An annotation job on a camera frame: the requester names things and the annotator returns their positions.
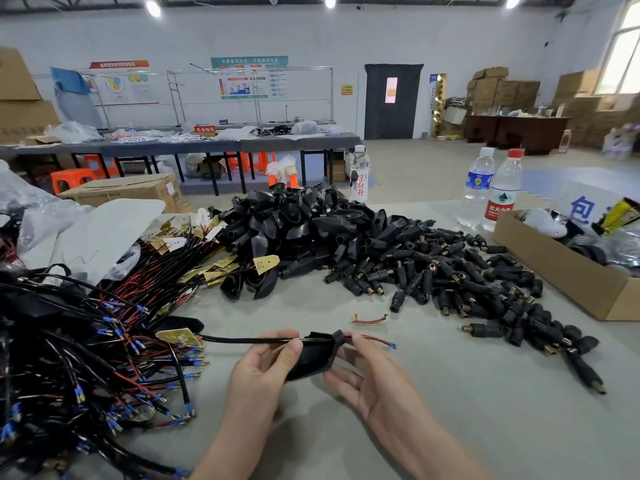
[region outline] gray table surface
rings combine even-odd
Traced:
[[[458,202],[372,205],[387,214],[452,220]],[[313,272],[281,281],[268,298],[245,292],[236,303],[218,287],[201,289],[197,303],[180,307],[197,317],[205,332],[223,337],[254,336],[284,327],[333,332],[388,313],[392,285],[384,297],[354,298],[340,284],[326,285]],[[594,335],[601,345],[587,356],[609,391],[598,396],[572,376],[559,356],[524,344],[474,339],[460,331],[459,318],[444,317],[433,304],[408,299],[399,315],[382,326],[359,328],[398,344],[391,351],[411,373],[428,407],[487,470],[503,480],[631,480],[640,478],[640,323],[598,322],[547,285],[542,304],[562,322]],[[208,344],[210,365],[190,380],[198,417],[185,427],[131,434],[122,442],[139,454],[193,468],[220,423],[229,374],[245,346]],[[122,478],[95,456],[80,461],[73,478]],[[273,432],[254,479],[371,480],[409,478],[347,405],[336,400],[320,377],[285,386]]]
[[[137,157],[143,155],[174,155],[176,153],[220,153],[220,152],[288,152],[299,150],[329,150],[352,148],[362,144],[353,133],[340,136],[323,136],[292,140],[279,137],[261,137],[242,141],[189,141],[184,143],[116,143],[114,141],[92,141],[77,144],[59,144],[46,148],[11,148],[0,146],[0,156],[46,155],[50,153],[101,153],[105,158]]]

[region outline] window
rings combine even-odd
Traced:
[[[398,85],[397,77],[388,77],[387,78],[387,92],[385,93],[385,102],[395,103],[396,102],[396,87]]]
[[[631,0],[613,35],[596,94],[640,93],[640,0]]]

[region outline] wall poster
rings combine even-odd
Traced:
[[[105,106],[159,104],[149,84],[149,61],[103,61],[89,65],[93,77],[83,74],[92,94],[100,94]]]
[[[287,97],[288,55],[260,57],[212,57],[211,67],[218,74],[222,99],[260,98],[279,100]]]

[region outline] red bottle cap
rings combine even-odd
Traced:
[[[508,158],[522,158],[524,156],[524,150],[522,148],[512,148],[507,152]]]

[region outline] plastic bottle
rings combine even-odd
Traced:
[[[491,182],[489,201],[486,204],[482,227],[493,232],[500,212],[512,210],[522,186],[522,157],[524,150],[514,148],[507,153],[507,160],[500,166]]]
[[[363,144],[357,144],[353,154],[345,156],[346,172],[351,184],[351,200],[366,202],[369,196],[369,172],[371,161]]]
[[[480,156],[469,168],[465,196],[458,212],[458,222],[463,226],[475,227],[480,224],[491,190],[494,170],[493,148],[481,148]]]

